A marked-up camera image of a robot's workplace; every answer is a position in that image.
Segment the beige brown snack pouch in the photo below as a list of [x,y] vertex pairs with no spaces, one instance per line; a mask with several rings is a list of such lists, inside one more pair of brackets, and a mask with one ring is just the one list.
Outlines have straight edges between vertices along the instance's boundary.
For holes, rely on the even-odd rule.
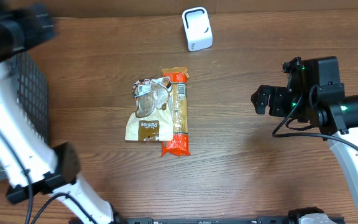
[[168,77],[137,80],[132,86],[136,109],[126,124],[126,141],[170,141],[173,120],[168,105],[172,83]]

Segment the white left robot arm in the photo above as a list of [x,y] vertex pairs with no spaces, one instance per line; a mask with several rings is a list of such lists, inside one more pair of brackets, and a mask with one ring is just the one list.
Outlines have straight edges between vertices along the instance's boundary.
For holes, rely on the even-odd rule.
[[78,223],[124,223],[82,176],[72,145],[50,147],[43,142],[17,103],[8,60],[53,39],[54,26],[42,4],[8,9],[0,1],[0,163],[10,183],[6,198],[32,207],[35,195],[42,193],[61,201]]

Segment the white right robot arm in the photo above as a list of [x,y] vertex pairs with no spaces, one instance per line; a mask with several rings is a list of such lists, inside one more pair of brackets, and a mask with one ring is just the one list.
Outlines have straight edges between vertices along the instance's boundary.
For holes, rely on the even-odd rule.
[[358,212],[358,95],[346,96],[337,57],[282,65],[286,87],[261,85],[251,96],[257,114],[281,117],[275,138],[311,137],[327,141],[345,175]]

